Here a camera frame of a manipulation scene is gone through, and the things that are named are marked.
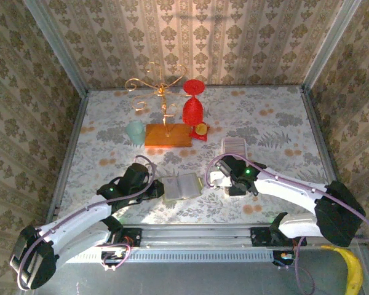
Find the floral fern print table cover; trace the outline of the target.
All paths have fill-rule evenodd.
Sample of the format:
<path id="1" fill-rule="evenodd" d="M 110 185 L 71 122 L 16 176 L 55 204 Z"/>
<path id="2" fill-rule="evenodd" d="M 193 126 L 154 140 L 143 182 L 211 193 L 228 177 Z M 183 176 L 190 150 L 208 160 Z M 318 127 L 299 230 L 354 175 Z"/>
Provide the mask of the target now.
<path id="1" fill-rule="evenodd" d="M 59 216 L 86 203 L 97 189 L 123 175 L 138 155 L 157 166 L 158 177 L 195 173 L 203 178 L 209 162 L 221 153 L 225 137 L 244 138 L 248 159 L 286 176 L 324 183 L 321 162 L 306 122 L 299 87 L 208 87 L 199 97 L 210 126 L 207 141 L 186 148 L 134 145 L 125 132 L 133 120 L 162 121 L 158 97 L 136 111 L 131 105 L 148 89 L 94 91 L 89 95 L 81 132 L 61 200 Z M 279 213 L 303 209 L 270 195 L 230 197 L 222 189 L 205 188 L 199 197 L 165 202 L 144 201 L 117 212 L 124 224 L 269 223 Z"/>

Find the pale green cup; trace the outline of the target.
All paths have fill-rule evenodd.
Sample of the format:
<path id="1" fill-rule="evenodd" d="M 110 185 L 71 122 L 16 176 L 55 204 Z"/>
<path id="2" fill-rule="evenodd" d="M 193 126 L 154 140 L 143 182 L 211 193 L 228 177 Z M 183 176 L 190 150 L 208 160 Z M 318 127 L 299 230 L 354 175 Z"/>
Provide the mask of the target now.
<path id="1" fill-rule="evenodd" d="M 134 120 L 128 123 L 125 127 L 125 132 L 129 136 L 130 141 L 136 145 L 142 145 L 145 142 L 144 125 L 139 120 Z"/>

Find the red yellow snack packet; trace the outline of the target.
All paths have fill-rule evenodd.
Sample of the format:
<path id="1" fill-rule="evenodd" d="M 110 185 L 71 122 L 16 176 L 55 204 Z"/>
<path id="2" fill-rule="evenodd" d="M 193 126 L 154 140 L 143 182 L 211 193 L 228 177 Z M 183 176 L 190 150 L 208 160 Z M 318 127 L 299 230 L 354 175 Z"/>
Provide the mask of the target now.
<path id="1" fill-rule="evenodd" d="M 202 122 L 196 126 L 193 126 L 189 136 L 197 140 L 207 141 L 207 133 L 209 128 L 209 125 L 207 125 L 205 122 Z"/>

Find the small controller board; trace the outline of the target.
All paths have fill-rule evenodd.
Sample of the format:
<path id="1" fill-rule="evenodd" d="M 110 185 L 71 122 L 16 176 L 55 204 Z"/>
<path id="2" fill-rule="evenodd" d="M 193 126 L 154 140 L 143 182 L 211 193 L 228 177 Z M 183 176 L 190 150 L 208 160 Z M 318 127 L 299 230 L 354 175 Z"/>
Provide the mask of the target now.
<path id="1" fill-rule="evenodd" d="M 116 270 L 130 256 L 131 250 L 119 249 L 118 251 L 103 251 L 101 253 L 101 265 L 105 270 Z"/>
<path id="2" fill-rule="evenodd" d="M 272 263 L 279 269 L 288 270 L 294 267 L 295 262 L 297 261 L 297 255 L 292 250 L 289 251 L 274 250 L 272 254 L 273 254 Z"/>

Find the red goblet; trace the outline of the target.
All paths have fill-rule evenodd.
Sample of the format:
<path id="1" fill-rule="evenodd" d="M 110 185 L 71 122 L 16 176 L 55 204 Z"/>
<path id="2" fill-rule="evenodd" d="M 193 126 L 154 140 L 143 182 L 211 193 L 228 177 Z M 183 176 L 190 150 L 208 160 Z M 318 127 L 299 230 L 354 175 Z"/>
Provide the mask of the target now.
<path id="1" fill-rule="evenodd" d="M 200 80 L 191 79 L 184 83 L 183 90 L 191 96 L 183 106 L 183 122 L 189 126 L 196 126 L 202 123 L 204 111 L 202 103 L 196 96 L 205 90 L 205 84 Z"/>

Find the yellow banana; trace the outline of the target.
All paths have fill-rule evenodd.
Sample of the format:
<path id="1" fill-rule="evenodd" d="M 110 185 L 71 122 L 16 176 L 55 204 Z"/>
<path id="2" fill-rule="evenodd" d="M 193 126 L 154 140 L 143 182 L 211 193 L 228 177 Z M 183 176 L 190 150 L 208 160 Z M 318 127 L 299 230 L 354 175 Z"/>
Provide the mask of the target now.
<path id="1" fill-rule="evenodd" d="M 347 266 L 347 282 L 344 295 L 359 295 L 363 284 L 363 269 L 359 258 L 350 250 L 332 245 L 322 245 L 321 249 L 336 251 Z"/>

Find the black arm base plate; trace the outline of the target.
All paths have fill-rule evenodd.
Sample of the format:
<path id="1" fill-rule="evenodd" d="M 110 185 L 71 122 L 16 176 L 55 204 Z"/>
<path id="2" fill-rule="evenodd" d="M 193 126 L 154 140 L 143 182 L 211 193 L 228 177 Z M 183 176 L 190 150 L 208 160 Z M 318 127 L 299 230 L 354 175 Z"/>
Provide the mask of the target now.
<path id="1" fill-rule="evenodd" d="M 299 237 L 288 238 L 279 229 L 270 227 L 251 227 L 250 239 L 254 247 L 289 247 L 297 245 L 300 241 Z"/>
<path id="2" fill-rule="evenodd" d="M 107 244 L 125 243 L 131 247 L 140 247 L 142 238 L 142 229 L 137 227 L 123 228 L 115 233 L 111 233 Z"/>

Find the aluminium frame side rail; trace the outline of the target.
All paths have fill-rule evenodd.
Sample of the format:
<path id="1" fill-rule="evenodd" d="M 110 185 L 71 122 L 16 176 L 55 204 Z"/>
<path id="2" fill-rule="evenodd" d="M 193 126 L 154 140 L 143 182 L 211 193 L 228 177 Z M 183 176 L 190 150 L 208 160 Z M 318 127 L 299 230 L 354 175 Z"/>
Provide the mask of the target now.
<path id="1" fill-rule="evenodd" d="M 306 122 L 311 129 L 311 137 L 317 149 L 317 156 L 321 162 L 322 174 L 324 175 L 324 184 L 331 184 L 332 181 L 337 181 L 337 174 L 333 166 L 333 161 L 327 149 L 327 144 L 324 140 L 317 114 L 315 113 L 312 101 L 308 93 L 299 86 L 300 98 L 304 108 Z"/>
<path id="2" fill-rule="evenodd" d="M 65 157 L 63 159 L 61 170 L 58 175 L 57 183 L 53 193 L 52 201 L 46 216 L 46 223 L 50 223 L 57 216 L 57 210 L 60 209 L 63 194 L 66 187 L 69 171 L 73 161 L 74 153 L 76 150 L 77 141 L 81 132 L 82 123 L 84 120 L 85 112 L 89 102 L 89 94 L 87 93 L 84 98 L 81 99 L 77 116 L 74 120 L 73 129 L 68 141 L 68 147 L 66 149 Z"/>

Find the aluminium frame post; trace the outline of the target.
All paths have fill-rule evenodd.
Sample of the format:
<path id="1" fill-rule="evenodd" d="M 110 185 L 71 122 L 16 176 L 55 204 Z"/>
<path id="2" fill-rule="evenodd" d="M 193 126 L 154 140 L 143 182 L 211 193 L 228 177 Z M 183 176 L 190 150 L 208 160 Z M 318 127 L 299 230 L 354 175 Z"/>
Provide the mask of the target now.
<path id="1" fill-rule="evenodd" d="M 331 57 L 335 47 L 341 40 L 349 22 L 352 20 L 356 10 L 359 8 L 362 0 L 343 0 L 342 6 L 339 9 L 330 29 L 320 46 L 314 61 L 312 62 L 309 71 L 302 83 L 303 91 L 309 91 L 317 79 L 319 78 L 323 68 Z"/>
<path id="2" fill-rule="evenodd" d="M 81 99 L 84 99 L 87 96 L 88 86 L 86 86 L 86 82 L 77 66 L 76 59 L 66 45 L 64 35 L 60 32 L 54 17 L 46 7 L 45 0 L 24 0 L 24 2 L 67 73 L 72 85 Z"/>

